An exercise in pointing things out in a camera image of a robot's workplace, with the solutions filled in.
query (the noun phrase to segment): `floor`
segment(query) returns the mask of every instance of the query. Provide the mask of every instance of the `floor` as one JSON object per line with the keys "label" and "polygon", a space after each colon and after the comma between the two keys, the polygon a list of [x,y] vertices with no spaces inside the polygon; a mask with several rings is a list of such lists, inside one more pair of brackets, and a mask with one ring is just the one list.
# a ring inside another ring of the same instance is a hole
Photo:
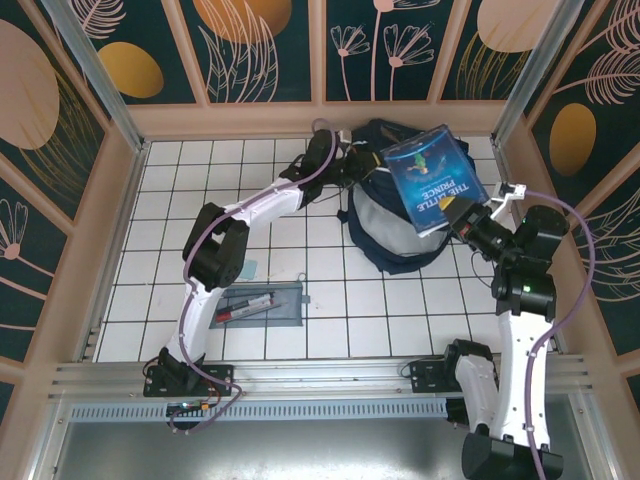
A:
{"label": "floor", "polygon": [[[491,191],[500,174],[488,138],[464,140]],[[181,250],[202,205],[234,203],[267,186],[304,152],[305,142],[152,145],[94,361],[146,361],[157,355],[180,314]],[[346,192],[327,188],[306,209],[251,232],[246,258],[258,262],[253,281],[295,281],[304,273],[311,303],[303,307],[300,327],[210,330],[207,360],[430,355],[443,353],[454,338],[500,351],[494,301],[474,275],[467,246],[453,241],[419,272],[383,275],[336,218],[341,207],[346,208]],[[508,223],[513,228],[511,219]],[[491,266],[479,256],[474,266],[488,281]]]}

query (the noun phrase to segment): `dark teal wall panel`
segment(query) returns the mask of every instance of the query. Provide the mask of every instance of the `dark teal wall panel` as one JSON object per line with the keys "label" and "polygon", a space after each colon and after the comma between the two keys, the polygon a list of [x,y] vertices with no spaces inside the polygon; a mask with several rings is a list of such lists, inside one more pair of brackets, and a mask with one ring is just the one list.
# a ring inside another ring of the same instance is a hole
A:
{"label": "dark teal wall panel", "polygon": [[[631,12],[628,24],[621,10]],[[556,193],[571,205],[640,141],[640,36],[632,31],[640,31],[640,5],[610,1],[533,126]]]}
{"label": "dark teal wall panel", "polygon": [[196,2],[180,5],[212,103],[311,100],[307,0],[253,0],[249,15],[239,0]]}
{"label": "dark teal wall panel", "polygon": [[[593,293],[622,355],[640,348],[640,170],[620,185],[588,218],[595,237]],[[585,268],[589,258],[581,228],[573,232]]]}
{"label": "dark teal wall panel", "polygon": [[[0,79],[0,88],[8,89],[7,84],[14,81],[15,76],[26,75],[27,81],[11,96],[16,104],[4,105],[2,115],[5,119],[15,116],[14,121],[26,132],[26,139],[20,140],[19,136],[3,129],[0,154],[73,219],[104,130],[18,2],[5,0],[0,10],[0,34],[16,35],[14,27],[19,29],[17,36],[11,37],[12,41],[5,42],[2,48],[7,49],[5,58],[21,63],[3,66],[4,80]],[[22,70],[15,70],[16,65]],[[39,72],[37,76],[33,75],[34,71]],[[51,93],[50,98],[41,96],[45,89]],[[53,133],[43,133],[51,126],[55,126]]]}
{"label": "dark teal wall panel", "polygon": [[370,101],[372,88],[375,100],[426,100],[451,5],[395,2],[379,12],[374,2],[328,0],[327,101]]}
{"label": "dark teal wall panel", "polygon": [[67,241],[0,179],[0,356],[24,361]]}

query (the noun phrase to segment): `book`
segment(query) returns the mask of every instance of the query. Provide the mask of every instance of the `book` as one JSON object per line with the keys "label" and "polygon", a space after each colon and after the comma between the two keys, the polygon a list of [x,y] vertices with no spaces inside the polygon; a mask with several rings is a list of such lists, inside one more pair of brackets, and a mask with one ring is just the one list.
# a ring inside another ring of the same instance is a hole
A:
{"label": "book", "polygon": [[447,225],[438,205],[443,198],[463,196],[478,203],[489,200],[467,156],[446,125],[381,153],[420,237]]}

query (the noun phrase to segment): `leaf drawing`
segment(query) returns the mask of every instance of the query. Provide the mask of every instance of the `leaf drawing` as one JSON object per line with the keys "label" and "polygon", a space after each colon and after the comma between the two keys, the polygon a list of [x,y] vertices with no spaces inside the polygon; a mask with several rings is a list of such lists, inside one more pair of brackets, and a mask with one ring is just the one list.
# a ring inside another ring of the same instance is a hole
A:
{"label": "leaf drawing", "polygon": [[202,2],[208,24],[218,32],[210,35],[199,27],[209,53],[207,91],[216,103],[271,101],[278,86],[278,54],[269,26],[246,2],[245,16],[230,0],[218,3],[221,8]]}
{"label": "leaf drawing", "polygon": [[71,7],[89,38],[106,40],[125,17],[123,0],[70,0]]}
{"label": "leaf drawing", "polygon": [[[596,298],[623,302],[640,297],[640,190],[617,208],[587,219],[594,237],[598,260],[593,283],[600,288]],[[576,241],[581,255],[587,242],[581,230]],[[589,261],[582,259],[585,268]]]}
{"label": "leaf drawing", "polygon": [[207,91],[216,103],[226,102],[229,98],[229,72],[227,72],[227,67],[221,54],[222,48],[220,48],[218,44],[219,38],[214,35],[214,40],[202,27],[198,28],[200,29],[200,33],[202,33],[209,52]]}
{"label": "leaf drawing", "polygon": [[640,45],[640,0],[617,0],[607,28],[585,43],[578,53],[605,36],[614,50],[629,52]]}
{"label": "leaf drawing", "polygon": [[640,86],[640,49],[629,53],[611,50],[601,55],[587,78],[564,85],[553,93],[582,84],[590,102],[622,105]]}

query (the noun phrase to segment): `marker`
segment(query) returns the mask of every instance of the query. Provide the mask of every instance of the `marker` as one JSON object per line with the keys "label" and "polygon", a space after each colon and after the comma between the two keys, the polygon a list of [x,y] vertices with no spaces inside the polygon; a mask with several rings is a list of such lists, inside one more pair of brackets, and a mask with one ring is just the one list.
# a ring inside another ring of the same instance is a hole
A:
{"label": "marker", "polygon": [[216,322],[223,323],[233,320],[234,318],[246,317],[264,310],[265,307],[268,308],[273,305],[273,303],[273,296],[270,293],[251,300],[245,300],[244,302],[219,310],[216,314]]}

